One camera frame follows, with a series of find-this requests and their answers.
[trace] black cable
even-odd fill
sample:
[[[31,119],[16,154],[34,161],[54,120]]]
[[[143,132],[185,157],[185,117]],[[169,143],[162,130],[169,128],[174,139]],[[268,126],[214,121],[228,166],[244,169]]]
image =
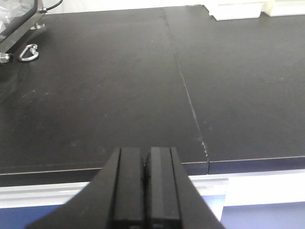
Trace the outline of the black cable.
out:
[[[63,1],[63,0],[60,0],[60,1],[57,2],[54,6],[48,7],[46,10],[49,11],[49,10],[54,9],[55,7],[58,7],[58,6],[62,3],[62,1]]]

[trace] black countertop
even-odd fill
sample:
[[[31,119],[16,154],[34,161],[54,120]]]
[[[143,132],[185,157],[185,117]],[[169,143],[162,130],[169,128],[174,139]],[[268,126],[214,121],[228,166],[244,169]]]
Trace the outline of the black countertop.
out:
[[[117,146],[175,146],[189,174],[305,168],[304,20],[45,16],[39,59],[0,67],[0,173],[99,168]]]

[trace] white container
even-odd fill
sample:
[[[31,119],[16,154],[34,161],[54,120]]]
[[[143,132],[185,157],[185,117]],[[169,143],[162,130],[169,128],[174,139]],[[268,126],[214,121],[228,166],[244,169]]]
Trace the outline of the white container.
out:
[[[273,0],[264,4],[263,11],[270,17],[305,14],[305,0]]]
[[[202,4],[216,20],[258,18],[264,0],[203,0]]]

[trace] scratch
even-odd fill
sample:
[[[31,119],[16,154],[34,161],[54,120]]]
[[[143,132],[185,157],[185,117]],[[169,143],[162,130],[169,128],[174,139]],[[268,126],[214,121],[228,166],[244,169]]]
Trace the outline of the scratch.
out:
[[[25,96],[27,96],[27,95],[30,94],[30,93],[36,93],[36,91],[35,91],[35,90],[32,90],[32,91],[30,91],[30,92],[24,94],[22,97],[24,98]]]
[[[87,211],[88,211],[88,209],[89,209],[89,206],[85,206],[80,212],[79,212],[79,216],[82,216],[82,215],[84,215]]]
[[[185,82],[184,75],[183,75],[183,72],[182,72],[182,69],[181,69],[181,66],[180,66],[180,61],[179,61],[179,58],[178,58],[177,51],[176,51],[175,45],[173,43],[172,33],[170,31],[170,28],[169,28],[169,25],[168,25],[168,21],[167,21],[164,9],[161,9],[161,12],[162,12],[163,20],[164,20],[164,23],[165,23],[165,26],[166,26],[166,29],[167,29],[167,32],[168,32],[168,35],[169,35],[169,38],[170,38],[170,43],[171,43],[171,47],[172,47],[172,50],[173,50],[173,53],[174,53],[174,58],[175,58],[175,61],[176,61],[176,65],[178,67],[179,75],[180,75],[180,77],[182,79],[184,88],[186,90],[187,99],[188,99],[189,105],[191,107],[193,118],[195,120],[196,127],[198,129],[200,139],[202,140],[201,145],[203,146],[203,152],[205,153],[205,156],[207,157],[207,160],[209,161],[206,143],[203,141],[203,134],[201,132],[201,129],[200,129],[200,126],[199,126],[199,123],[198,123],[197,115],[196,115],[196,112],[194,110],[194,106],[193,106],[193,103],[192,103],[192,100],[191,100],[191,97],[190,97],[189,90],[188,90],[188,88],[186,86],[186,82]]]

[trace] metal carabiner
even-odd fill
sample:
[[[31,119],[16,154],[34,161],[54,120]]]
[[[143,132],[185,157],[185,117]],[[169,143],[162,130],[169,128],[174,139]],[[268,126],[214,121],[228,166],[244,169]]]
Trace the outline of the metal carabiner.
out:
[[[37,51],[38,46],[36,44],[29,44],[25,47],[25,49],[22,51],[22,53],[19,55],[19,61],[21,62],[29,62],[29,61],[33,61],[36,60],[37,57],[39,56],[39,53]],[[32,56],[24,58],[23,56],[25,55],[25,53],[27,51],[30,51],[30,53],[32,53]]]

